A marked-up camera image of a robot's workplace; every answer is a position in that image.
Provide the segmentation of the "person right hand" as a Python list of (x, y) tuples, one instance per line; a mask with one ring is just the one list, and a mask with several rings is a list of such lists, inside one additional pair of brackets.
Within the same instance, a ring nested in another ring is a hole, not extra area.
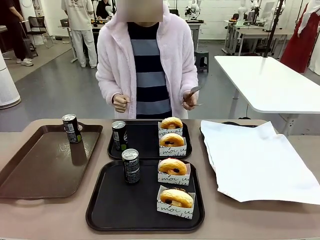
[(131, 100), (127, 95), (119, 93), (115, 94), (112, 98), (112, 104), (114, 106), (115, 111), (118, 113), (124, 113), (130, 102)]

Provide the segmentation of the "person left hand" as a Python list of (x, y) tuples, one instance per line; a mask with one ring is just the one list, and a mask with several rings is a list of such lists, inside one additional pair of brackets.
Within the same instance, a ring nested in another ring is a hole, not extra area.
[(196, 93), (187, 90), (183, 93), (181, 105), (185, 110), (191, 111), (197, 106), (197, 100)]

